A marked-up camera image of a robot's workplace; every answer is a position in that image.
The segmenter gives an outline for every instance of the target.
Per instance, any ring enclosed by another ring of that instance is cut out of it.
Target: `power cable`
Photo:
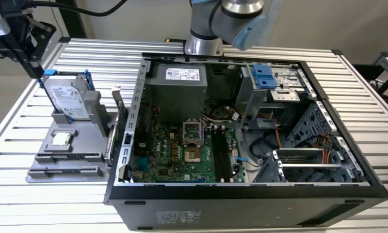
[[[57,21],[57,19],[55,19],[55,15],[54,15],[53,7],[50,7],[50,9],[51,9],[53,18],[54,18],[54,21],[55,21],[55,24],[57,24],[57,27],[58,27],[58,31],[59,31],[59,33],[62,34],[62,37],[63,37],[65,35],[63,35],[62,29],[61,29],[61,27],[59,27],[59,25],[58,25],[58,21]]]
[[[127,0],[119,0],[119,2],[109,10],[106,10],[105,12],[87,11],[87,10],[85,10],[82,8],[78,8],[78,7],[74,7],[74,6],[69,6],[69,5],[65,5],[62,3],[57,3],[57,2],[31,1],[31,0],[27,1],[27,4],[25,5],[25,7],[26,8],[38,7],[38,6],[55,7],[55,8],[59,8],[59,9],[65,9],[65,10],[69,10],[69,11],[74,11],[74,12],[82,13],[82,14],[89,15],[89,16],[103,17],[103,16],[110,15],[123,5],[123,3],[126,1]]]

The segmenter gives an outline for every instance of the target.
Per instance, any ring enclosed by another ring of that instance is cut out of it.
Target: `case label sticker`
[[[184,80],[184,81],[200,81],[198,69],[177,69],[168,68],[165,79],[168,80]]]
[[[240,114],[234,111],[234,114],[232,116],[233,121],[236,121],[238,119]]]
[[[55,102],[63,114],[71,119],[89,118],[78,90],[71,86],[51,86]]]
[[[159,224],[198,223],[200,210],[188,211],[155,211],[155,218]]]

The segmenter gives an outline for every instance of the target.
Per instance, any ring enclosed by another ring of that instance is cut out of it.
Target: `blue drive bay latch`
[[[260,89],[276,89],[277,83],[268,65],[252,65],[252,74]]]

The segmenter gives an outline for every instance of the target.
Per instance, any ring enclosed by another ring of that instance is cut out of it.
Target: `aluminum extrusion table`
[[[121,87],[129,105],[142,52],[181,54],[182,44],[71,39],[57,44],[43,67],[59,71],[87,69],[102,95],[101,103],[107,111],[115,111],[110,88]],[[345,57],[330,50],[253,47],[238,51],[229,46],[224,54],[306,61],[388,189],[388,106]],[[0,124],[0,233],[125,232],[114,208],[101,203],[106,182],[27,184],[23,180],[51,123],[50,112],[45,93],[31,81]],[[388,233],[388,201],[328,228],[230,230],[245,231]]]

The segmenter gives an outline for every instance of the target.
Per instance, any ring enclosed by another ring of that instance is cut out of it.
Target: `power supply label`
[[[78,90],[71,86],[51,86],[58,108],[71,119],[87,119],[85,104]]]
[[[168,79],[168,80],[184,80],[184,81],[200,81],[200,70],[198,69],[168,68],[165,79]]]

